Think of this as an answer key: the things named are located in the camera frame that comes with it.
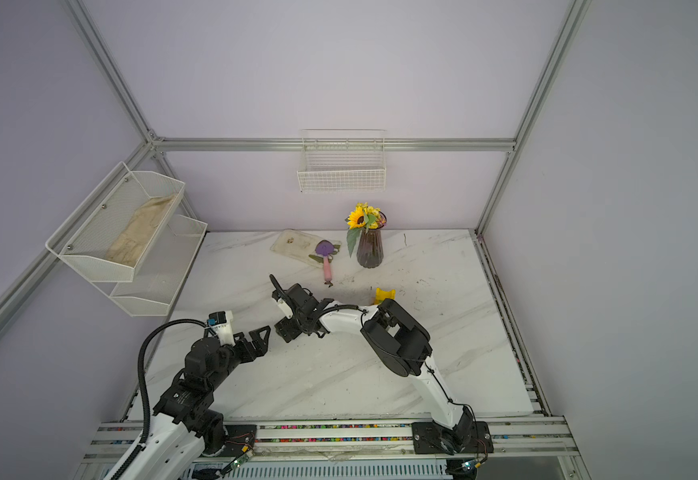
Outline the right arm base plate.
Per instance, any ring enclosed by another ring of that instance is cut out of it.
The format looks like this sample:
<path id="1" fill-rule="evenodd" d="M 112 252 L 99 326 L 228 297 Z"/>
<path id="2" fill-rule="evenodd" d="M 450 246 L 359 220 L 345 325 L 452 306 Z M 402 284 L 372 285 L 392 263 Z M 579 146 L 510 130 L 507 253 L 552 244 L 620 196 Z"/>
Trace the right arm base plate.
<path id="1" fill-rule="evenodd" d="M 486 422 L 468 420 L 464 425 L 447 429 L 430 422 L 412 424 L 412 442 L 416 454 L 492 454 L 494 445 Z"/>

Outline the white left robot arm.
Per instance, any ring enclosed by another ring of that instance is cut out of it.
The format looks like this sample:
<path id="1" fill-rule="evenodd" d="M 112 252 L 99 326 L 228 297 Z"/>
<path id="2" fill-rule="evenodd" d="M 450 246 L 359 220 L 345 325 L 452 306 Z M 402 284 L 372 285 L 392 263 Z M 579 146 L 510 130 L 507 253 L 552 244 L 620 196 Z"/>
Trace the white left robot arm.
<path id="1" fill-rule="evenodd" d="M 170 327 L 194 325 L 203 336 L 191 346 L 185 366 L 174 376 L 156 404 L 149 401 L 145 355 L 151 341 Z M 202 469 L 200 479 L 222 479 L 253 457 L 255 427 L 229 431 L 224 416 L 211 409 L 214 393 L 239 365 L 268 352 L 271 328 L 234 333 L 229 321 L 194 319 L 169 321 L 142 343 L 138 359 L 138 389 L 143 408 L 140 436 L 109 471 L 109 479 L 179 479 L 201 457 L 230 455 L 219 469 Z"/>

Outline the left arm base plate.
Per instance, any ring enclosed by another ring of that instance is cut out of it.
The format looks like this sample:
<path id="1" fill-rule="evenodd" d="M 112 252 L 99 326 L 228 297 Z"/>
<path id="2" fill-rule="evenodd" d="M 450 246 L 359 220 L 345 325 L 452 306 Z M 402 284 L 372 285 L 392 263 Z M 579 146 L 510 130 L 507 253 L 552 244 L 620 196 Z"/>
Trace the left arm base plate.
<path id="1" fill-rule="evenodd" d="M 258 427 L 255 424 L 217 425 L 203 435 L 204 457 L 236 458 L 255 445 Z"/>

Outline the yellow arch block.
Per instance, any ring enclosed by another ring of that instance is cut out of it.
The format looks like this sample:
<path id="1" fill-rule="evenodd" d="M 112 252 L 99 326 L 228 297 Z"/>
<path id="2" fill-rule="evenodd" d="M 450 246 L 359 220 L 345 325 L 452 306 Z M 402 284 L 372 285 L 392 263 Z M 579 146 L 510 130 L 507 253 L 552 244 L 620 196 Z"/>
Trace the yellow arch block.
<path id="1" fill-rule="evenodd" d="M 375 290 L 375 295 L 374 295 L 374 304 L 379 305 L 387 299 L 394 300 L 395 296 L 396 296 L 396 291 L 394 289 L 383 290 L 381 288 L 377 288 Z"/>

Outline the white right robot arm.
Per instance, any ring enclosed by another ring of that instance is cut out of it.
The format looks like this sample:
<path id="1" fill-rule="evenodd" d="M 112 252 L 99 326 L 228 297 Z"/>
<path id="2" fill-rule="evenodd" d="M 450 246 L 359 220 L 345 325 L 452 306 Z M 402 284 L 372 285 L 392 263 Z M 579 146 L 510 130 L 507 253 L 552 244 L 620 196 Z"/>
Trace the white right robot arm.
<path id="1" fill-rule="evenodd" d="M 275 324 L 277 334 L 291 342 L 300 335 L 320 338 L 336 333 L 363 337 L 380 362 L 393 374 L 410 380 L 429 407 L 431 419 L 411 425 L 417 453 L 487 453 L 482 424 L 472 408 L 455 401 L 433 358 L 430 334 L 394 299 L 378 305 L 344 304 L 318 300 L 296 283 L 285 290 L 274 282 L 272 299 L 284 313 Z"/>

